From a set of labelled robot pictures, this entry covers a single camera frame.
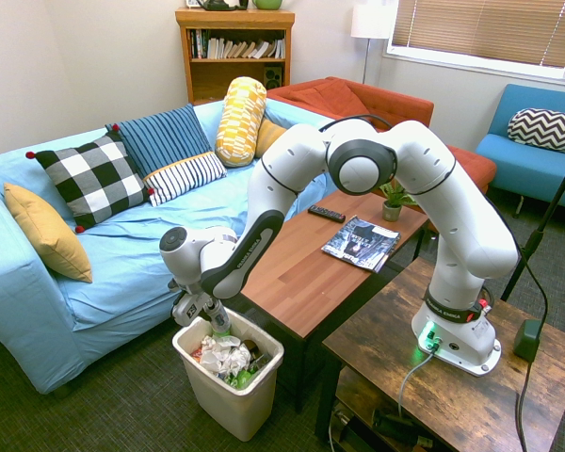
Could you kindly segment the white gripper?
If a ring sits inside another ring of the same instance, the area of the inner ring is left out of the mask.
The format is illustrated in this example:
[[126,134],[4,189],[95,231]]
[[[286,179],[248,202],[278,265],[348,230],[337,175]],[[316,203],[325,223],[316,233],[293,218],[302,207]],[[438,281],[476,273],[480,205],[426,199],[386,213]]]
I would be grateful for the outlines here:
[[173,303],[171,316],[182,327],[188,327],[205,307],[213,304],[212,297],[197,282],[191,284],[171,282],[170,290],[180,292]]

